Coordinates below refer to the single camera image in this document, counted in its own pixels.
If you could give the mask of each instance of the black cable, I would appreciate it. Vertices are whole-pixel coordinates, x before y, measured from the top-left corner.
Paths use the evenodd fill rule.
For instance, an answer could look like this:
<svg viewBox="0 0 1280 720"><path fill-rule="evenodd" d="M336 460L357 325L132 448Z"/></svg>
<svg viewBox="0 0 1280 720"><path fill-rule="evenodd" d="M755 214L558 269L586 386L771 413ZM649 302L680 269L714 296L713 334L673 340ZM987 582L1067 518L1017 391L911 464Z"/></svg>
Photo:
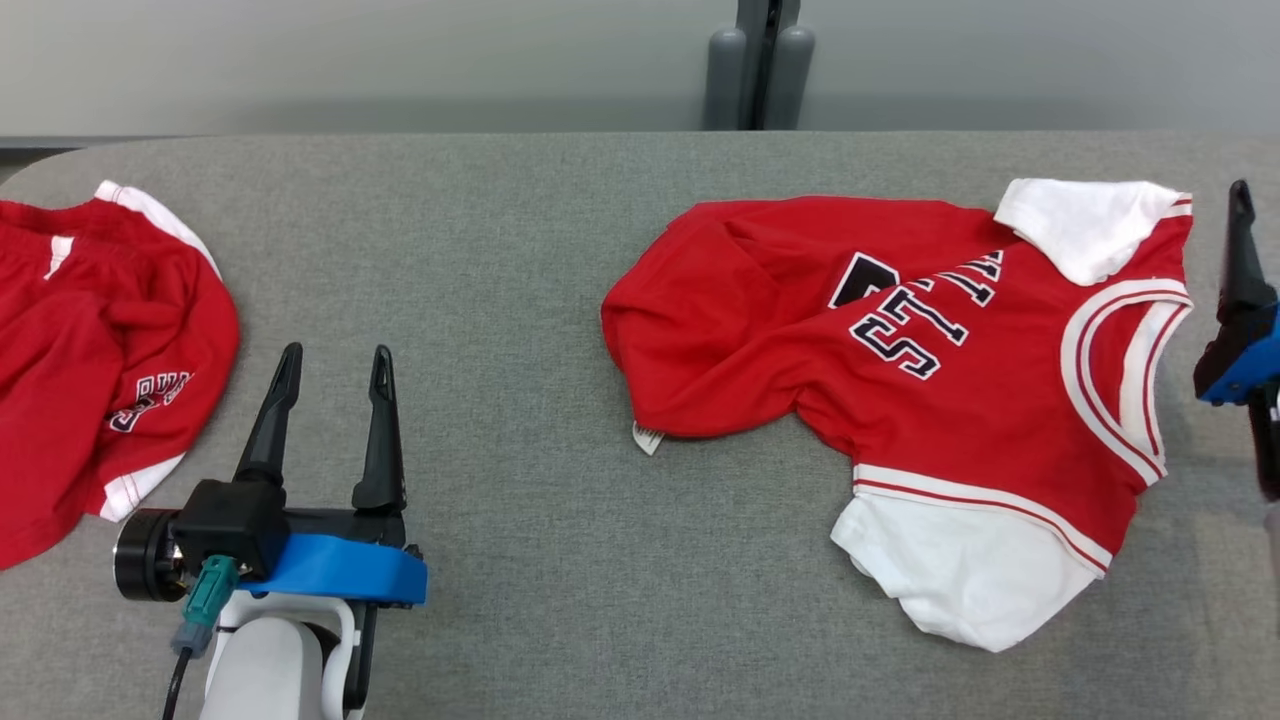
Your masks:
<svg viewBox="0 0 1280 720"><path fill-rule="evenodd" d="M182 691L182 676L187 674L187 661L189 660L191 648L182 648L182 652L178 653L178 664L173 666L173 678L169 678L169 696L165 697L160 720L173 720L173 714L178 710L178 692Z"/></svg>

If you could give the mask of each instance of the clothing tag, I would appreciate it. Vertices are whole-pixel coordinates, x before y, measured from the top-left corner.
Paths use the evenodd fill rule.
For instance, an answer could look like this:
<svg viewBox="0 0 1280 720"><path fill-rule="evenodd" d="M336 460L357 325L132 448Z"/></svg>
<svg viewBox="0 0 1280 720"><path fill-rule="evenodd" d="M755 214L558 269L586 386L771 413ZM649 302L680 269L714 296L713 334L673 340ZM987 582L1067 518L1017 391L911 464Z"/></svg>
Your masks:
<svg viewBox="0 0 1280 720"><path fill-rule="evenodd" d="M631 423L631 437L635 438L636 445L640 446L640 450L643 450L645 455L653 457L653 454L658 450L658 443L662 442L662 438L666 436L658 430L650 430L648 428L641 428L636 423Z"/></svg>

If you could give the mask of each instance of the red fabric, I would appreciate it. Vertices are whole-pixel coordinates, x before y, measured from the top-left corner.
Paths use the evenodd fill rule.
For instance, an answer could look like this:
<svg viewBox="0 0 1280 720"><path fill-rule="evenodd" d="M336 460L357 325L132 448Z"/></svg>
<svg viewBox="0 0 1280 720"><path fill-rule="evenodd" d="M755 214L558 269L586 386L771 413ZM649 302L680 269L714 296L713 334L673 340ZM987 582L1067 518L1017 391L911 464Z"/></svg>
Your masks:
<svg viewBox="0 0 1280 720"><path fill-rule="evenodd" d="M50 274L54 236L73 240ZM95 199L68 210L0 202L0 337L4 569L99 514L111 480L128 486L192 445L239 329L196 247Z"/></svg>
<svg viewBox="0 0 1280 720"><path fill-rule="evenodd" d="M1190 217L1161 220L1120 273L1080 287L984 210L858 199L732 210L673 222L604 300L605 343L640 425L712 437L796 411L855 464L1010 492L1119 550L1146 482L1073 409L1064 332L1117 283L1183 282ZM966 264L997 250L998 279ZM927 378L900 366L911 354L886 360L852 333L883 323L899 288L828 307L855 252L896 268L900 288L964 329L956 343L908 307L905 323L878 333L932 355ZM980 305L943 272L993 296ZM1102 322L1093 346L1103 352L1084 360L1112 418L1124 348L1147 307Z"/></svg>

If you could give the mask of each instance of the basketball jersey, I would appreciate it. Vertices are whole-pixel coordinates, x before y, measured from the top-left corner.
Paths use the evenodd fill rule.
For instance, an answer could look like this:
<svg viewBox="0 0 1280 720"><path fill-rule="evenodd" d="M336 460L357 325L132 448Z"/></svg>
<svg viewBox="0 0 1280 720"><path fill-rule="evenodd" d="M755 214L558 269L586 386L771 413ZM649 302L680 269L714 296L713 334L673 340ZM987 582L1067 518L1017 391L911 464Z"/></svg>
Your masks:
<svg viewBox="0 0 1280 720"><path fill-rule="evenodd" d="M150 195L0 201L0 569L120 520L212 414L239 343L209 250Z"/></svg>
<svg viewBox="0 0 1280 720"><path fill-rule="evenodd" d="M832 538L927 632L1004 650L1101 577L1165 471L1152 380L1190 309L1189 197L1018 181L995 217L741 210L673 223L605 299L637 423L797 413L854 460Z"/></svg>

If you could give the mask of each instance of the gray wall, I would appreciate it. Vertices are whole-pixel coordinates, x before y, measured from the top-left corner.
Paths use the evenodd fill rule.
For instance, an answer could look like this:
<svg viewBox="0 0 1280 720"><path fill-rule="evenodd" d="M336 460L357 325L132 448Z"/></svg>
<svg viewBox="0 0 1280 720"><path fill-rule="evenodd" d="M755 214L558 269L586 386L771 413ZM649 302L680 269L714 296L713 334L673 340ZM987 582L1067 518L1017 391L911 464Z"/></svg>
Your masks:
<svg viewBox="0 0 1280 720"><path fill-rule="evenodd" d="M3 0L0 146L285 131L694 129L736 0ZM1280 124L1280 4L804 0L800 124Z"/></svg>

